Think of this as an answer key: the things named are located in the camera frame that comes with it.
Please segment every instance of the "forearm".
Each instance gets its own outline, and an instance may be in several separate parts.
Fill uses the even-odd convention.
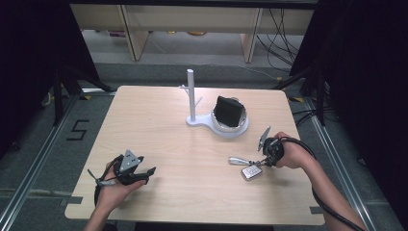
[[[103,227],[105,226],[106,220],[108,219],[110,213],[111,211],[96,207],[90,215],[89,221],[84,231],[103,230]]]
[[[342,217],[357,224],[361,228],[367,229],[360,217],[357,216],[343,195],[337,190],[337,188],[325,174],[319,162],[313,158],[310,158],[303,166],[303,169],[308,175],[316,194],[324,204]],[[349,229],[348,226],[325,212],[324,217],[329,230]]]

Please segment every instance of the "white stand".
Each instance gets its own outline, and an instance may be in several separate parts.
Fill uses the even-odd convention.
[[[240,135],[242,135],[246,129],[248,128],[249,125],[249,119],[246,117],[244,123],[236,128],[236,129],[231,129],[231,132],[224,132],[220,131],[218,127],[214,125],[213,118],[212,118],[212,112],[210,112],[207,115],[196,115],[195,114],[195,106],[197,106],[198,102],[194,102],[194,72],[191,69],[187,70],[187,76],[188,76],[188,87],[181,86],[179,87],[180,89],[184,89],[187,94],[189,95],[190,99],[190,116],[186,118],[187,124],[191,127],[196,127],[196,126],[207,126],[213,132],[215,132],[217,135],[224,137],[224,138],[236,138]]]

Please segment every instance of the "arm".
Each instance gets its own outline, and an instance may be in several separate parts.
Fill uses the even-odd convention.
[[[288,137],[288,135],[280,132],[275,136],[275,138],[282,137]],[[276,166],[290,168],[301,167],[309,177],[312,187],[315,189],[321,201],[339,215],[367,230],[367,227],[360,217],[354,212],[342,194],[327,177],[319,162],[296,143],[284,142],[283,145],[285,154]],[[352,230],[325,211],[323,211],[323,216],[329,230]]]
[[[114,167],[111,167],[105,179],[110,179],[113,177],[115,177]],[[137,190],[145,183],[145,181],[138,181],[132,185],[124,186],[119,182],[116,182],[116,184],[112,186],[102,187],[96,207],[90,215],[89,221],[84,230],[102,230],[111,211],[120,206],[128,194]]]

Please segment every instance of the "table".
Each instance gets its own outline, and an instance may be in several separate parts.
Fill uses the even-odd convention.
[[[225,139],[207,127],[191,127],[189,98],[169,87],[120,87],[102,124],[68,204],[68,218],[89,218],[95,183],[105,165],[126,149],[144,156],[136,172],[157,167],[149,183],[128,196],[110,219],[230,224],[323,224],[312,215],[317,206],[302,169],[263,167],[261,176],[245,181],[242,166],[228,164],[231,156],[262,160],[258,140],[285,131],[299,138],[286,95],[281,90],[195,89],[202,96],[198,115],[210,112],[217,97],[237,97],[244,104],[249,127],[241,136]]]

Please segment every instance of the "person's left hand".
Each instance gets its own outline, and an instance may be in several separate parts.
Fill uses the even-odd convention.
[[[114,177],[114,166],[111,166],[104,180]],[[146,184],[146,181],[141,180],[133,183],[132,185],[125,186],[120,184],[116,179],[115,181],[116,184],[114,185],[101,187],[98,201],[96,203],[96,208],[111,212],[123,203],[123,201],[126,199],[126,196]]]

